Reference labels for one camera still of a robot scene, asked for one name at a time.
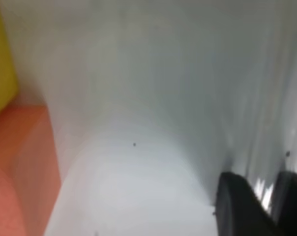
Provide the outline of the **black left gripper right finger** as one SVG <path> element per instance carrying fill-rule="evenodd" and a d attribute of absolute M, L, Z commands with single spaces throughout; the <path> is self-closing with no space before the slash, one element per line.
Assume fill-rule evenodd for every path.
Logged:
<path fill-rule="evenodd" d="M 297 173 L 279 173 L 273 191 L 273 220 L 284 235 L 297 236 Z"/>

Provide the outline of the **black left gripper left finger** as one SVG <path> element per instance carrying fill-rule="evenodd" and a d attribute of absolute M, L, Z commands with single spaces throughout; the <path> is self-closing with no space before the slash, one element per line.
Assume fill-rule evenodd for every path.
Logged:
<path fill-rule="evenodd" d="M 219 236 L 282 236 L 258 201 L 253 189 L 240 175 L 220 175 L 215 201 Z"/>

